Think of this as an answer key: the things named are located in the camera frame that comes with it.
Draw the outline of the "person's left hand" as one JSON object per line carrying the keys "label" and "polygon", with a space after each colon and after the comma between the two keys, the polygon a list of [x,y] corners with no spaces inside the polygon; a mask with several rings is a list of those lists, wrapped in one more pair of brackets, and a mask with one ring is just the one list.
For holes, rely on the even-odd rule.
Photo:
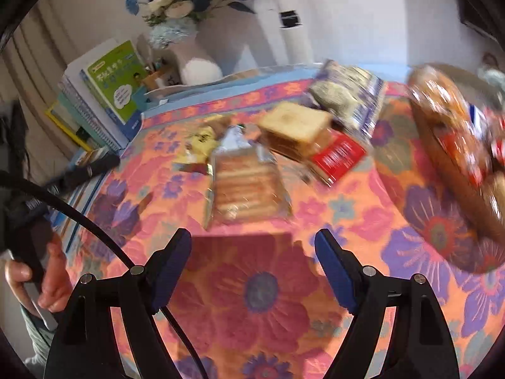
{"label": "person's left hand", "polygon": [[[63,311],[73,291],[67,269],[67,257],[62,250],[62,241],[53,234],[46,245],[48,262],[42,282],[38,305],[51,313]],[[4,268],[5,278],[17,300],[32,314],[37,310],[25,290],[24,283],[32,277],[32,270],[25,264],[8,260]]]}

